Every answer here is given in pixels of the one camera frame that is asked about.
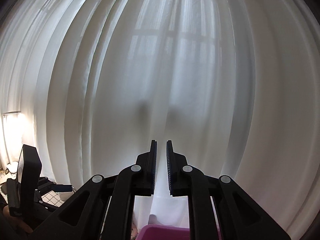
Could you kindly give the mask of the person left hand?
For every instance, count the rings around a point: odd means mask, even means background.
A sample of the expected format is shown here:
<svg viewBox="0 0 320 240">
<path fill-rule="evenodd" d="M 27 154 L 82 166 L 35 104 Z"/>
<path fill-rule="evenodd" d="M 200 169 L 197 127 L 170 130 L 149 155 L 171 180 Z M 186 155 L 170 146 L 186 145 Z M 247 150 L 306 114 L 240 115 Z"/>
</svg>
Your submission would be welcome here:
<svg viewBox="0 0 320 240">
<path fill-rule="evenodd" d="M 32 233 L 33 232 L 32 228 L 29 225 L 27 225 L 22 219 L 17 218 L 17 217 L 12 217 L 10 215 L 9 206 L 8 205 L 6 205 L 3 208 L 3 215 L 4 215 L 5 219 L 9 222 L 9 224 L 11 226 L 13 226 L 14 228 L 20 228 L 20 229 L 22 229 L 23 231 L 25 231 L 27 233 Z"/>
</svg>

